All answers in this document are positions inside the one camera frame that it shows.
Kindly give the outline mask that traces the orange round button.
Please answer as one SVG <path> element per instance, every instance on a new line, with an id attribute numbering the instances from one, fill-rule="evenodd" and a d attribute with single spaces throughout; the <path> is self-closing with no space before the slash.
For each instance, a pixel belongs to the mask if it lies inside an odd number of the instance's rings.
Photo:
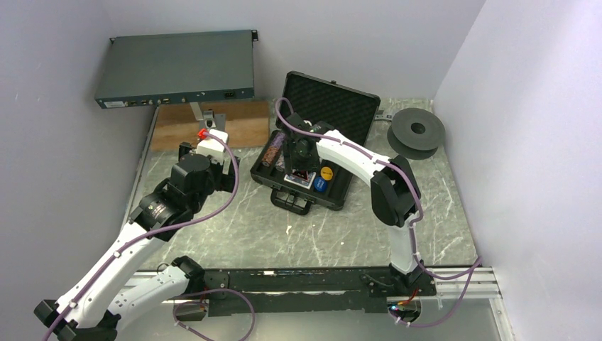
<path id="1" fill-rule="evenodd" d="M 325 181 L 331 181 L 332 178 L 334 177 L 334 172 L 333 170 L 328 167 L 328 166 L 324 166 L 320 169 L 320 176 L 325 180 Z"/>

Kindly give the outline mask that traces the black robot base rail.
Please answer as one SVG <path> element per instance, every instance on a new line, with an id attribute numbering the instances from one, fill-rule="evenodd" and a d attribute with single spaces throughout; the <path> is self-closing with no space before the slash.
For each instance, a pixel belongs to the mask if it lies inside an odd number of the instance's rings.
<path id="1" fill-rule="evenodd" d="M 401 275 L 390 266 L 207 269 L 178 298 L 201 298 L 211 317 L 247 313 L 362 310 L 386 313 L 397 299 L 437 293 L 425 274 Z"/>

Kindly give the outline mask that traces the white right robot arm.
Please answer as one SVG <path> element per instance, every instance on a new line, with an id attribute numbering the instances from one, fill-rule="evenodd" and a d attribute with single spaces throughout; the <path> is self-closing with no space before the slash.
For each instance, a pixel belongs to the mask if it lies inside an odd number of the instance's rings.
<path id="1" fill-rule="evenodd" d="M 422 265 L 413 229 L 424 212 L 411 171 L 402 169 L 405 159 L 390 159 L 372 152 L 336 129 L 312 132 L 310 125 L 297 114 L 284 117 L 278 112 L 277 117 L 286 135 L 286 173 L 318 173 L 321 162 L 330 161 L 369 186 L 372 211 L 389 226 L 390 265 L 396 270 L 391 285 L 400 295 L 411 293 L 418 286 L 416 273 Z"/>

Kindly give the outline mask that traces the blue big blind button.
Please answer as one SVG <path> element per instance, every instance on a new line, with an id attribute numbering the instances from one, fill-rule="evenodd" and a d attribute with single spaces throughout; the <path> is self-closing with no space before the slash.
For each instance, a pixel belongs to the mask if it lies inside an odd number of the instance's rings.
<path id="1" fill-rule="evenodd" d="M 313 182 L 313 186 L 318 193 L 324 193 L 327 190 L 328 181 L 322 177 L 317 177 Z"/>

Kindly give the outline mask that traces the orange blue chip stack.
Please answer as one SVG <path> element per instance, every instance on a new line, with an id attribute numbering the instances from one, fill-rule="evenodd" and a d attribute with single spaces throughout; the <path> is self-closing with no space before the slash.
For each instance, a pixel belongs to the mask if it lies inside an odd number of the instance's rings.
<path id="1" fill-rule="evenodd" d="M 281 172 L 285 171 L 285 160 L 282 153 L 278 156 L 278 159 L 275 162 L 275 169 Z"/>

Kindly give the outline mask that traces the black poker set case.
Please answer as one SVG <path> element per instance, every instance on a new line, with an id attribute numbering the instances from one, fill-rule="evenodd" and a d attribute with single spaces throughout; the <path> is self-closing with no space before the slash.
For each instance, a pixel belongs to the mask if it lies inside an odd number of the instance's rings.
<path id="1" fill-rule="evenodd" d="M 381 103 L 380 97 L 375 94 L 354 90 L 338 85 L 335 81 L 321 80 L 297 71 L 287 74 L 283 96 L 290 100 L 295 113 L 303 119 L 311 124 L 324 121 L 359 145 L 366 143 Z M 285 182 L 285 171 L 275 169 L 275 162 L 283 153 L 284 144 L 270 167 L 261 164 L 264 153 L 279 131 L 276 129 L 270 134 L 267 144 L 251 167 L 251 178 L 272 190 L 270 201 L 273 205 L 297 215 L 306 215 L 313 204 L 330 210 L 341 210 L 353 178 L 352 174 L 341 166 L 330 161 L 321 162 L 322 167 L 328 166 L 333 170 L 334 177 L 328 181 L 327 190 L 318 193 L 313 184 L 308 190 Z"/>

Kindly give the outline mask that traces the red triangular dealer button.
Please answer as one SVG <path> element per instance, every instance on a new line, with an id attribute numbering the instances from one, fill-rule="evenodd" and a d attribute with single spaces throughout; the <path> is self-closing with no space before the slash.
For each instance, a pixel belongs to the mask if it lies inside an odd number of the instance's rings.
<path id="1" fill-rule="evenodd" d="M 304 171 L 304 170 L 294 170 L 292 172 L 292 176 L 294 176 L 295 178 L 298 178 L 300 180 L 303 180 L 303 181 L 309 180 L 308 172 Z"/>

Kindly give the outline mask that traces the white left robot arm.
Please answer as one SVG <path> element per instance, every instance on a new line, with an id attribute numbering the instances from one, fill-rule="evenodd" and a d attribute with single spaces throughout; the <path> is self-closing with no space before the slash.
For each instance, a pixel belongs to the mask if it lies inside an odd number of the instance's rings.
<path id="1" fill-rule="evenodd" d="M 114 340 L 133 320 L 169 298 L 195 298 L 206 288 L 205 271 L 188 256 L 174 259 L 153 278 L 131 289 L 126 283 L 141 264 L 177 231 L 202 221 L 206 199 L 215 192 L 235 195 L 239 160 L 211 134 L 196 147 L 182 144 L 171 174 L 142 197 L 115 242 L 67 293 L 41 301 L 35 316 L 44 338 Z"/>

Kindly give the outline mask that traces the blue patterned card deck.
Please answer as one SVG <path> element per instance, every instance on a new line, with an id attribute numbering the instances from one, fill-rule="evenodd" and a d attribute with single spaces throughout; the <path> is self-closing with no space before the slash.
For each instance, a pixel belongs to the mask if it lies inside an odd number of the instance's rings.
<path id="1" fill-rule="evenodd" d="M 298 185 L 301 188 L 310 189 L 312 187 L 313 181 L 316 177 L 315 172 L 308 172 L 309 180 L 303 181 L 298 178 L 292 176 L 292 174 L 285 174 L 283 180 L 287 183 L 292 183 L 293 185 Z"/>

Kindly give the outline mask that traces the orange black chip stack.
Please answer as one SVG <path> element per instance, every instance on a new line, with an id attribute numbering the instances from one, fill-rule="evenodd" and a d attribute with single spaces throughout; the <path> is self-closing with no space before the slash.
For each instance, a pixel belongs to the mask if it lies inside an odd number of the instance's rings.
<path id="1" fill-rule="evenodd" d="M 270 167 L 277 158 L 280 148 L 277 146 L 269 146 L 263 155 L 261 164 L 265 167 Z"/>

